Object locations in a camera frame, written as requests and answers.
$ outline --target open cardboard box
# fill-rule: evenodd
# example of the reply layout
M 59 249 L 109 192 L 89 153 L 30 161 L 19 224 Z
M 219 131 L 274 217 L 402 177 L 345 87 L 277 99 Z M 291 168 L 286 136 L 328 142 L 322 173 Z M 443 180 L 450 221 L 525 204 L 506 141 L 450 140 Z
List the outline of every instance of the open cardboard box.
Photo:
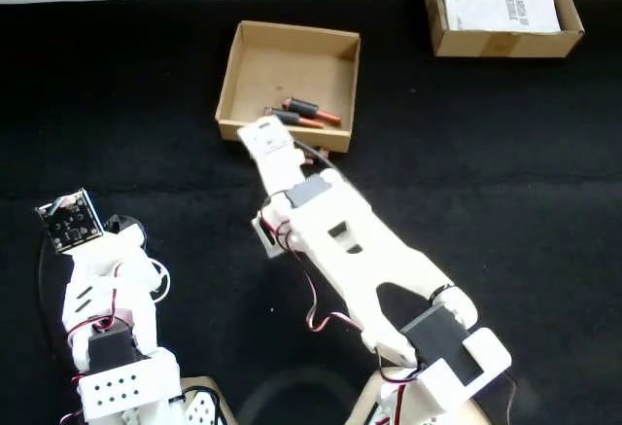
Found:
M 562 31 L 550 34 L 450 30 L 444 0 L 426 0 L 426 8 L 437 56 L 565 57 L 585 33 L 572 0 L 555 0 Z
M 216 110 L 221 137 L 238 140 L 237 129 L 281 107 L 288 97 L 318 104 L 341 117 L 324 129 L 288 126 L 311 146 L 346 152 L 354 122 L 361 37 L 358 33 L 288 24 L 238 24 Z

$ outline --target black wire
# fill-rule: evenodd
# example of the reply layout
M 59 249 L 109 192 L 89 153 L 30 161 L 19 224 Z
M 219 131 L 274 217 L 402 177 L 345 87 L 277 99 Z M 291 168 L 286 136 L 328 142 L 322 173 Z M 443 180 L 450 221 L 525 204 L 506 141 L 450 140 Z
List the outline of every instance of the black wire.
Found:
M 507 406 L 505 407 L 505 421 L 507 425 L 510 425 L 510 414 L 512 412 L 512 406 L 514 405 L 514 398 L 516 397 L 516 393 L 518 392 L 518 383 L 514 379 L 514 377 L 508 372 L 503 372 L 503 376 L 511 383 L 512 389 L 509 392 L 509 396 L 507 397 Z
M 188 393 L 196 392 L 196 393 L 207 393 L 212 397 L 212 401 L 214 401 L 215 415 L 216 415 L 216 423 L 218 424 L 218 419 L 220 418 L 223 422 L 223 425 L 227 425 L 225 415 L 223 414 L 223 409 L 221 408 L 221 396 L 215 389 L 208 388 L 207 386 L 189 386 L 182 390 L 182 394 L 186 396 Z
M 63 356 L 57 351 L 56 344 L 53 341 L 52 323 L 48 317 L 46 307 L 44 304 L 44 279 L 43 279 L 43 261 L 46 254 L 46 246 L 48 244 L 48 237 L 46 233 L 41 234 L 41 241 L 39 243 L 39 255 L 37 257 L 36 268 L 36 301 L 37 301 L 37 313 L 39 314 L 39 321 L 41 323 L 41 330 L 43 331 L 44 338 L 46 339 L 46 345 L 50 352 L 52 359 L 68 374 L 73 375 L 76 369 L 73 366 L 63 362 Z
M 304 150 L 305 152 L 307 152 L 309 155 L 314 156 L 315 158 L 317 158 L 318 160 L 320 160 L 321 162 L 324 163 L 324 165 L 326 167 L 330 167 L 331 169 L 336 170 L 337 172 L 339 172 L 339 175 L 341 175 L 343 177 L 343 174 L 341 173 L 341 171 L 339 170 L 339 167 L 337 167 L 336 165 L 334 165 L 334 163 L 328 159 L 325 158 L 324 156 L 322 156 L 322 154 L 320 154 L 319 151 L 311 148 L 309 145 L 307 145 L 306 143 L 302 143 L 300 140 L 296 140 L 294 138 L 294 144 L 300 148 L 301 150 Z

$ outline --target white robotic arm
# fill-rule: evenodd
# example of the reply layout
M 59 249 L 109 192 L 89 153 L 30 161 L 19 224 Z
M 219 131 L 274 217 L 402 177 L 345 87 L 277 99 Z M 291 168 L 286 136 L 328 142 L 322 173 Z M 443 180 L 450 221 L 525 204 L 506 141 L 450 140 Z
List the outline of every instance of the white robotic arm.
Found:
M 509 353 L 490 330 L 468 331 L 477 321 L 470 298 L 423 253 L 404 244 L 336 169 L 304 177 L 303 154 L 278 119 L 261 118 L 238 134 L 268 194 L 252 221 L 268 256 L 306 254 L 345 301 L 364 345 L 404 367 L 404 376 L 416 369 L 416 380 L 383 387 L 374 419 L 392 417 L 398 424 L 402 417 L 410 425 L 441 416 L 509 367 Z M 385 282 L 424 297 L 432 307 L 398 331 L 376 294 Z
M 37 212 L 56 252 L 74 262 L 62 322 L 79 371 L 73 381 L 85 422 L 186 425 L 222 420 L 213 395 L 197 393 L 185 405 L 175 356 L 157 345 L 155 302 L 166 296 L 170 275 L 143 250 L 141 229 L 133 224 L 118 233 L 105 231 L 84 190 Z M 199 403 L 204 405 L 201 413 L 195 411 Z M 71 415 L 60 423 L 68 423 Z

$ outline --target cable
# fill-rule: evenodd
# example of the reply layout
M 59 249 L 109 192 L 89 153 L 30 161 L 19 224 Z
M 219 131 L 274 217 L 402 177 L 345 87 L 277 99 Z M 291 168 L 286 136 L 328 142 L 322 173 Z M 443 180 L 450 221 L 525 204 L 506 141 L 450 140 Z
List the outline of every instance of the cable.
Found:
M 220 418 L 223 422 L 223 425 L 227 425 L 225 415 L 223 414 L 223 409 L 221 408 L 221 396 L 218 394 L 218 391 L 212 388 L 208 388 L 207 386 L 189 386 L 182 390 L 182 394 L 186 396 L 188 393 L 196 392 L 196 393 L 207 393 L 212 397 L 212 401 L 214 401 L 215 415 L 216 415 L 216 424 L 218 425 L 218 419 Z
M 380 376 L 382 376 L 382 379 L 384 379 L 388 383 L 408 384 L 411 381 L 414 381 L 415 379 L 417 379 L 417 376 L 422 371 L 422 368 L 421 368 L 422 365 L 420 365 L 420 368 L 418 370 L 415 370 L 414 372 L 411 372 L 406 378 L 391 378 L 391 377 L 387 376 L 387 374 L 384 373 L 384 371 L 383 371 L 382 356 L 380 355 L 380 352 L 378 352 L 378 349 L 376 349 L 376 355 L 378 356 L 378 372 L 380 373 Z
M 36 302 L 37 302 L 37 312 L 39 314 L 39 320 L 41 322 L 41 329 L 43 331 L 44 338 L 46 340 L 46 344 L 48 345 L 48 350 L 50 351 L 50 355 L 52 358 L 58 363 L 62 370 L 68 372 L 69 374 L 74 374 L 76 369 L 70 365 L 69 363 L 63 361 L 63 356 L 57 351 L 56 344 L 53 341 L 52 334 L 52 323 L 50 322 L 50 318 L 46 313 L 45 303 L 44 303 L 44 278 L 43 278 L 43 261 L 45 259 L 46 246 L 48 244 L 48 239 L 45 232 L 41 233 L 41 240 L 39 242 L 39 254 L 37 257 L 37 267 L 36 267 Z
M 301 150 L 303 150 L 303 151 L 305 151 L 306 153 L 308 153 L 309 155 L 311 155 L 311 156 L 313 156 L 313 157 L 315 157 L 315 158 L 319 159 L 321 162 L 323 162 L 323 163 L 324 163 L 324 165 L 325 165 L 326 167 L 330 167 L 331 169 L 336 170 L 336 171 L 339 173 L 339 175 L 341 175 L 341 176 L 343 177 L 343 174 L 341 173 L 341 171 L 339 170 L 339 168 L 338 168 L 336 165 L 334 165 L 330 159 L 325 158 L 324 156 L 322 156 L 322 155 L 320 154 L 320 152 L 318 152 L 318 151 L 314 150 L 313 148 L 311 148 L 311 147 L 310 147 L 309 145 L 307 145 L 306 143 L 302 143 L 300 140 L 296 140 L 295 138 L 294 138 L 294 144 L 295 144 L 298 148 L 300 148 Z
M 306 316 L 307 327 L 309 328 L 309 330 L 311 330 L 313 333 L 320 332 L 321 330 L 324 329 L 324 327 L 327 325 L 328 321 L 330 321 L 332 318 L 336 318 L 336 319 L 339 319 L 341 321 L 344 321 L 344 322 L 348 323 L 350 326 L 355 327 L 359 331 L 363 330 L 359 326 L 359 324 L 356 323 L 352 318 L 350 318 L 349 316 L 347 316 L 347 315 L 345 315 L 345 314 L 343 314 L 343 313 L 341 313 L 339 311 L 332 311 L 317 326 L 314 326 L 313 318 L 315 317 L 315 312 L 318 309 L 318 295 L 317 295 L 317 292 L 315 290 L 315 285 L 313 284 L 313 280 L 311 279 L 311 276 L 309 275 L 309 273 L 306 270 L 304 271 L 304 275 L 307 277 L 307 281 L 309 283 L 309 286 L 311 287 L 311 293 L 313 294 L 313 305 L 311 305 L 311 308 L 309 308 L 309 311 L 307 312 L 307 316 Z
M 72 346 L 73 337 L 76 334 L 77 330 L 84 328 L 85 326 L 90 326 L 93 323 L 99 323 L 100 321 L 108 320 L 109 318 L 110 318 L 110 315 L 100 315 L 100 316 L 95 316 L 93 318 L 89 318 L 83 321 L 82 323 L 78 323 L 76 326 L 74 326 L 71 330 L 67 332 L 67 344 L 69 345 L 69 347 Z
M 404 399 L 404 389 L 406 389 L 405 384 L 400 385 L 397 389 L 396 417 L 394 419 L 394 425 L 399 425 L 399 417 L 401 416 L 401 403 Z
M 164 288 L 164 292 L 154 299 L 154 303 L 158 303 L 158 302 L 161 302 L 164 299 L 166 299 L 166 296 L 168 296 L 168 291 L 171 288 L 171 275 L 168 272 L 168 269 L 166 268 L 166 266 L 163 265 L 158 260 L 153 259 L 153 258 L 149 258 L 149 261 L 152 262 L 152 264 L 154 266 L 158 266 L 159 267 L 159 274 L 162 276 L 161 280 L 166 278 L 166 287 Z
M 119 274 L 119 268 L 121 267 L 122 264 L 123 264 L 123 260 L 121 260 L 120 262 L 117 262 L 113 266 L 112 273 L 113 273 L 114 279 L 117 278 L 117 275 Z M 100 330 L 100 331 L 110 330 L 115 324 L 116 313 L 117 313 L 117 284 L 113 282 L 113 299 L 112 299 L 112 302 L 110 303 L 110 315 L 108 316 L 108 322 L 106 324 L 96 322 L 95 329 Z
M 514 405 L 514 398 L 516 397 L 516 393 L 518 391 L 518 383 L 508 372 L 503 372 L 503 376 L 505 376 L 508 381 L 512 384 L 512 390 L 509 393 L 509 397 L 507 398 L 507 407 L 505 408 L 505 420 L 507 421 L 507 425 L 511 425 L 510 421 L 510 413 L 512 412 L 512 406 Z
M 82 415 L 81 409 L 75 412 L 67 413 L 66 415 L 63 415 L 62 417 L 60 417 L 60 421 L 58 422 L 58 425 L 65 425 L 65 423 L 69 423 L 70 419 L 78 417 L 80 415 Z

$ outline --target black surface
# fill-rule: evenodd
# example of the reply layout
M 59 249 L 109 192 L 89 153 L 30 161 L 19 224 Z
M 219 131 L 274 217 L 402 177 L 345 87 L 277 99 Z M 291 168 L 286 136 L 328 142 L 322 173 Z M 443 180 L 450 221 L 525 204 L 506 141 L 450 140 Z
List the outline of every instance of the black surface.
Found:
M 249 18 L 362 33 L 354 141 L 338 164 L 511 351 L 512 423 L 620 423 L 622 2 L 577 6 L 585 40 L 535 61 L 434 58 L 422 0 L 1 7 L 3 420 L 55 423 L 77 405 L 39 329 L 32 208 L 79 186 L 102 219 L 139 219 L 170 268 L 158 333 L 183 374 L 214 376 L 244 420 L 268 382 L 256 424 L 347 416 L 375 359 L 338 323 L 305 330 L 304 276 L 263 255 L 249 226 L 259 176 L 213 120 Z M 67 268 L 48 268 L 60 290 Z M 318 279 L 320 311 L 340 308 Z M 400 326 L 421 307 L 380 293 Z

